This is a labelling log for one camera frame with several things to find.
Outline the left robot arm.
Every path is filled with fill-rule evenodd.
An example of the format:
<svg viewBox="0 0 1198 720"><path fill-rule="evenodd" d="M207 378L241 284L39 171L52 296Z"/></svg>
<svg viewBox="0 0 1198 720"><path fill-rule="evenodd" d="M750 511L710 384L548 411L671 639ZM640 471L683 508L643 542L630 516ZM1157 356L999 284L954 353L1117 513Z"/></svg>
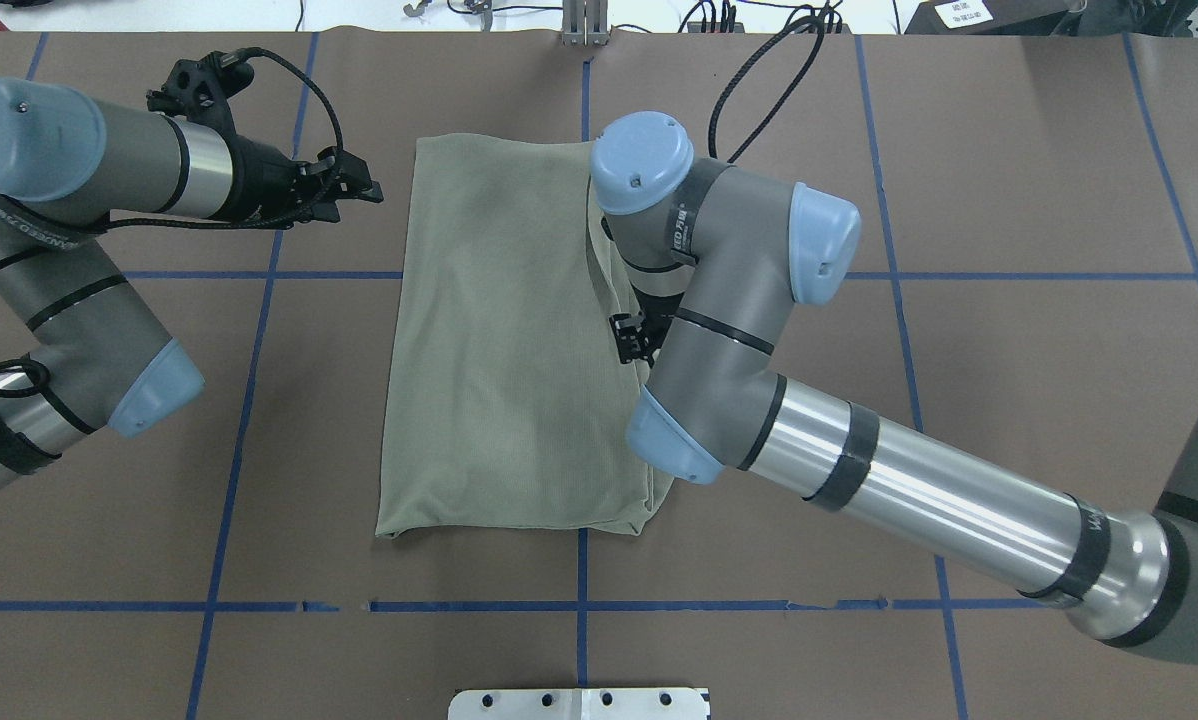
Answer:
<svg viewBox="0 0 1198 720"><path fill-rule="evenodd" d="M264 47L182 59L145 109L77 87L0 77L0 300L37 341L0 361L0 489L102 428L133 437L195 400L202 374L99 246L131 226L288 231L380 202L367 161L334 143L296 161L235 128L229 101L252 86Z"/></svg>

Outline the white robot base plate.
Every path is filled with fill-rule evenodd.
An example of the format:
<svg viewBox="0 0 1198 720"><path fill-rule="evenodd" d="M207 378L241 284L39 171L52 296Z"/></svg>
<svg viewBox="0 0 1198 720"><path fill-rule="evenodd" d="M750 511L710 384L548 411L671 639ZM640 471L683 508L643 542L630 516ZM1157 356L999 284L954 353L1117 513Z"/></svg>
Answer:
<svg viewBox="0 0 1198 720"><path fill-rule="evenodd" d="M448 719L712 719L707 689L609 686L471 689L456 692Z"/></svg>

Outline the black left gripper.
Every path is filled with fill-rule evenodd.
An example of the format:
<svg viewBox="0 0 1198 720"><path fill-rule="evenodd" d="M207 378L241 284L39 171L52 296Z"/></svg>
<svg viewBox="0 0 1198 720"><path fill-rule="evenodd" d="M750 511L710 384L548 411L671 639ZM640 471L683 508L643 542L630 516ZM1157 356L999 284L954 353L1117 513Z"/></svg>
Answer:
<svg viewBox="0 0 1198 720"><path fill-rule="evenodd" d="M252 56L179 60L163 85L147 92L147 109L167 120L180 155L177 182L157 214L184 218L196 229L288 229L338 223L339 201L383 202L367 161L344 146L328 96L288 59L270 60L323 105L333 145L315 161L297 161L238 133L229 101L252 86Z"/></svg>

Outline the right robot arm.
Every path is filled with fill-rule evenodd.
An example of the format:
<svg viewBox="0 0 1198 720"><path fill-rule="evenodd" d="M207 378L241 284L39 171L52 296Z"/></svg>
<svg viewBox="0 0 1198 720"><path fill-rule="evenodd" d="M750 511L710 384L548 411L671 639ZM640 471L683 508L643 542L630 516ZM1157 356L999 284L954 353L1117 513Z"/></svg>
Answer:
<svg viewBox="0 0 1198 720"><path fill-rule="evenodd" d="M698 484L750 471L1055 609L1078 633L1198 665L1198 419L1156 506L1106 512L772 367L795 305L831 301L861 237L854 204L698 155L662 111L589 151L603 225L639 301L613 332L648 359L627 443Z"/></svg>

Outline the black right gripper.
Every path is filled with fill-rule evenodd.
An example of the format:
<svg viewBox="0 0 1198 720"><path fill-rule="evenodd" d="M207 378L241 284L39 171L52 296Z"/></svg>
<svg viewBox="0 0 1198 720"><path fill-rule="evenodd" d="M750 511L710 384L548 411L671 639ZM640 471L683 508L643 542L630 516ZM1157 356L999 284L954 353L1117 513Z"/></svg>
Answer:
<svg viewBox="0 0 1198 720"><path fill-rule="evenodd" d="M660 347L680 309L683 291L657 295L645 292L633 284L631 292L637 304L636 311L609 315L609 329L616 352L622 364L645 361L646 365L655 367Z"/></svg>

